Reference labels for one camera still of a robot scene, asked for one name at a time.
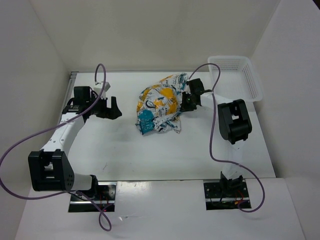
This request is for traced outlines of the colourful patterned shorts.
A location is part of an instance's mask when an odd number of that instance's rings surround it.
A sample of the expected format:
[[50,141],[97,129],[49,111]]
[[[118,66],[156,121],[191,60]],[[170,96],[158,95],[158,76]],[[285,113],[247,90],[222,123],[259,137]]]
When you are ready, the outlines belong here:
[[150,132],[181,132],[183,93],[188,89],[187,73],[169,75],[145,88],[138,97],[136,123],[142,135]]

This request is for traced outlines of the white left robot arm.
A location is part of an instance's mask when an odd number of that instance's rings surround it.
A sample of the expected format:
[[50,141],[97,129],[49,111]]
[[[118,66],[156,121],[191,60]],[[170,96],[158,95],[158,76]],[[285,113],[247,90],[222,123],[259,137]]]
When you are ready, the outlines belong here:
[[95,175],[75,173],[68,159],[70,149],[90,116],[115,120],[122,116],[116,97],[111,97],[107,106],[106,92],[110,84],[97,84],[95,88],[76,86],[73,97],[62,110],[61,127],[57,128],[49,141],[39,150],[28,156],[32,188],[42,191],[81,191],[89,200],[100,194]]

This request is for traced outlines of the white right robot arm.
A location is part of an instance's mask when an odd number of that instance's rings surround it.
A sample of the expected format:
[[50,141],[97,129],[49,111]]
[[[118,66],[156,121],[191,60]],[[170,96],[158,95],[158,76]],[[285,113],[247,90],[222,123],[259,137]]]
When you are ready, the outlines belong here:
[[220,197],[230,198],[240,191],[243,176],[240,164],[243,163],[243,147],[252,124],[244,100],[232,100],[216,94],[213,102],[212,91],[205,90],[199,78],[186,83],[186,91],[182,93],[181,110],[189,112],[197,106],[213,108],[216,106],[217,123],[220,136],[228,142],[228,157],[220,172]]

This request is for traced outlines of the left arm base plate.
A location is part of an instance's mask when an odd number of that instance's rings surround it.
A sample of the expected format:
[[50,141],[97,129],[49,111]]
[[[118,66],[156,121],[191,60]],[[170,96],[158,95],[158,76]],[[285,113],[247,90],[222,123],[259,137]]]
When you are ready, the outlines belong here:
[[[84,193],[105,213],[115,211],[117,183],[111,181],[99,181],[95,193]],[[96,207],[86,197],[80,194],[72,194],[68,207],[69,213],[93,213],[98,212]]]

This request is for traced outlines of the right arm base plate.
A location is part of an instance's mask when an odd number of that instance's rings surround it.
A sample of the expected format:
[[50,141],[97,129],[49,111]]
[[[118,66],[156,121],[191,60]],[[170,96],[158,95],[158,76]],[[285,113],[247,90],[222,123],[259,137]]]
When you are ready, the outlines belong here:
[[203,188],[207,211],[233,210],[238,208],[238,204],[242,209],[251,209],[250,196],[245,181],[232,193],[223,193],[219,180],[204,181]]

